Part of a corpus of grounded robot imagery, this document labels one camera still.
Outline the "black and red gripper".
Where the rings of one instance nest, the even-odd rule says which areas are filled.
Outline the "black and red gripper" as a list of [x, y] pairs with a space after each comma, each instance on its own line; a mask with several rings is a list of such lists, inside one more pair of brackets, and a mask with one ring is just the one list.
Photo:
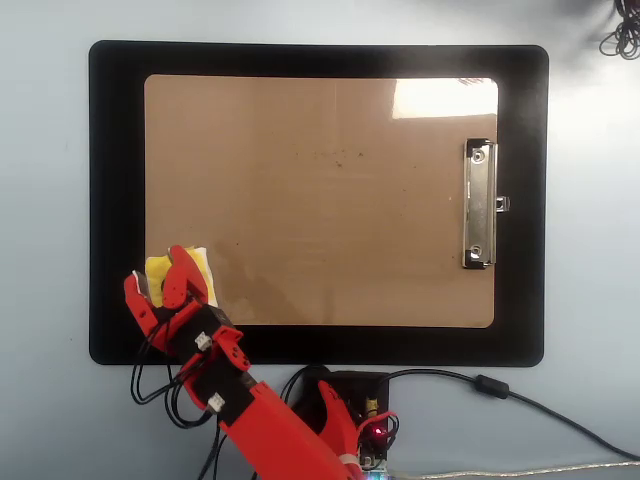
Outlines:
[[172, 358], [191, 358], [200, 352], [196, 338], [201, 333], [213, 338], [220, 327], [233, 328], [233, 324], [223, 310], [208, 304], [193, 303], [178, 311], [191, 297], [207, 303], [208, 288], [196, 261], [184, 247], [172, 246], [169, 260], [171, 266], [162, 287], [164, 307], [153, 305], [148, 281], [137, 271], [124, 281], [125, 301], [153, 347]]

